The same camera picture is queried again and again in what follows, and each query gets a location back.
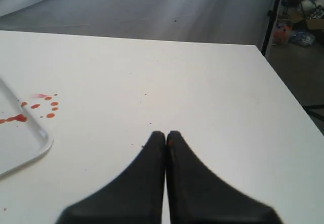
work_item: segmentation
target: white backdrop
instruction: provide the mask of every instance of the white backdrop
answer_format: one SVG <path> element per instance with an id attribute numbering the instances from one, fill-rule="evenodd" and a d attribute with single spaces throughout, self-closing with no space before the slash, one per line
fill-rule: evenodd
<path id="1" fill-rule="evenodd" d="M 274 0 L 44 0 L 0 17 L 0 29 L 254 44 L 261 48 L 269 20 L 267 11 L 273 3 Z"/>

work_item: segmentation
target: floor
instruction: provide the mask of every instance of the floor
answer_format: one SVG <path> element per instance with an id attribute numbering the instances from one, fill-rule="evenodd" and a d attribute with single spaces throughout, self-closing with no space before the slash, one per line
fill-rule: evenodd
<path id="1" fill-rule="evenodd" d="M 324 104 L 324 46 L 272 46 L 269 63 L 301 105 Z M 324 122 L 311 118 L 324 134 Z"/>

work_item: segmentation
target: white tray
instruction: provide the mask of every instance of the white tray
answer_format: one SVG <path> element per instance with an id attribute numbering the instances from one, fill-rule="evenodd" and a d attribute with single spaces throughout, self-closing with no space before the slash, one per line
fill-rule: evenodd
<path id="1" fill-rule="evenodd" d="M 23 114 L 26 122 L 13 120 L 0 123 L 0 176 L 45 154 L 53 144 L 53 137 L 21 107 L 23 101 L 0 77 L 0 122 Z"/>

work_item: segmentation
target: table surface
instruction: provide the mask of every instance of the table surface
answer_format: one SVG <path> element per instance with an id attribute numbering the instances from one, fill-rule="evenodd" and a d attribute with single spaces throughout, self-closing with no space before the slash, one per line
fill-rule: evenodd
<path id="1" fill-rule="evenodd" d="M 107 185 L 153 130 L 285 224 L 324 219 L 324 137 L 255 46 L 0 32 L 0 72 L 44 116 L 45 157 L 0 179 L 0 223 L 54 223 Z M 170 223 L 164 203 L 163 223 Z"/>

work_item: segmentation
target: plastic bag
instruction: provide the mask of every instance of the plastic bag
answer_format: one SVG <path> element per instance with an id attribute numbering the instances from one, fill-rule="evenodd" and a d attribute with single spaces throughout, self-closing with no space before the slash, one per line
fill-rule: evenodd
<path id="1" fill-rule="evenodd" d="M 314 44 L 316 41 L 315 36 L 306 31 L 295 31 L 289 37 L 289 42 L 297 44 L 302 47 L 307 47 Z"/>

